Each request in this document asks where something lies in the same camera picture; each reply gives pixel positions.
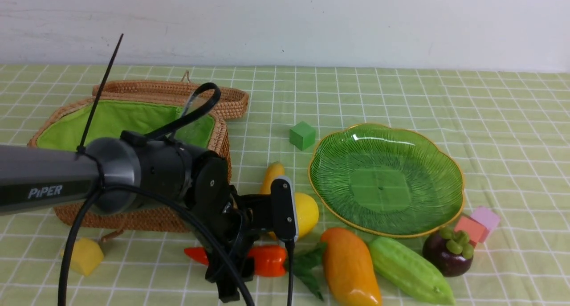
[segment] black handle loop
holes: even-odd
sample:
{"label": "black handle loop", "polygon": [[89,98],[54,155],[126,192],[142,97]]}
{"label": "black handle loop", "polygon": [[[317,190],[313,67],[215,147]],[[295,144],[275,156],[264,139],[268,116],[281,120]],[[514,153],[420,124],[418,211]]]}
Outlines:
{"label": "black handle loop", "polygon": [[218,101],[220,101],[220,98],[222,96],[222,91],[220,91],[218,85],[216,85],[215,83],[212,83],[212,82],[206,82],[206,83],[200,85],[196,89],[196,91],[194,91],[194,94],[192,95],[192,98],[195,98],[198,95],[200,95],[201,93],[204,93],[204,92],[206,92],[208,90],[212,90],[212,89],[214,90],[214,93],[208,99],[208,101],[206,101],[203,105],[201,105],[200,107],[198,107],[196,110],[192,111],[191,113],[188,113],[184,117],[176,119],[170,123],[165,124],[164,126],[158,128],[158,129],[156,129],[155,131],[151,131],[150,133],[145,134],[145,137],[147,138],[147,140],[150,141],[150,140],[161,139],[161,138],[165,137],[167,134],[172,133],[172,132],[180,129],[185,125],[189,125],[190,123],[200,119],[204,115],[207,115],[208,112],[210,112],[216,106]]}

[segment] green cube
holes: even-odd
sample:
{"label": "green cube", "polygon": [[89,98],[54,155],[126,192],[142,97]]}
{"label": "green cube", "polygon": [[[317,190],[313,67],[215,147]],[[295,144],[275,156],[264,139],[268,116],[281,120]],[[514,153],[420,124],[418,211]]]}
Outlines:
{"label": "green cube", "polygon": [[315,128],[308,125],[307,122],[301,121],[289,129],[289,142],[303,151],[315,143],[316,135]]}

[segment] green leaf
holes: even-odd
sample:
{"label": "green leaf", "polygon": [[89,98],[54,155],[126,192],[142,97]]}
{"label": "green leaf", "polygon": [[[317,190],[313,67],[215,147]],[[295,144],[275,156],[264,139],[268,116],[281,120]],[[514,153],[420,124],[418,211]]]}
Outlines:
{"label": "green leaf", "polygon": [[311,271],[293,271],[295,277],[297,277],[307,288],[322,302],[324,298],[320,292],[319,281],[316,279],[315,275]]}
{"label": "green leaf", "polygon": [[299,267],[306,270],[313,269],[322,264],[322,255],[326,250],[326,243],[317,243],[315,247],[309,251],[293,255],[293,269]]}

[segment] white wall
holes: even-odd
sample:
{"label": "white wall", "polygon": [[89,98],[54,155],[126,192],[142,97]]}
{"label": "white wall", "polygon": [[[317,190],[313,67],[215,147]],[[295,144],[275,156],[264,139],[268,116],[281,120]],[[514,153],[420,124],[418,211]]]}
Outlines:
{"label": "white wall", "polygon": [[0,63],[570,71],[570,0],[0,0]]}

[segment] bitter melon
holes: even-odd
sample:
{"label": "bitter melon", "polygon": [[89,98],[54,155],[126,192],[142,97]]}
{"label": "bitter melon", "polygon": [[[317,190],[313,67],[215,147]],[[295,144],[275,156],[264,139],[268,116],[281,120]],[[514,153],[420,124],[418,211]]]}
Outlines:
{"label": "bitter melon", "polygon": [[374,270],[420,302],[455,305],[453,291],[442,273],[399,241],[377,237],[368,243]]}

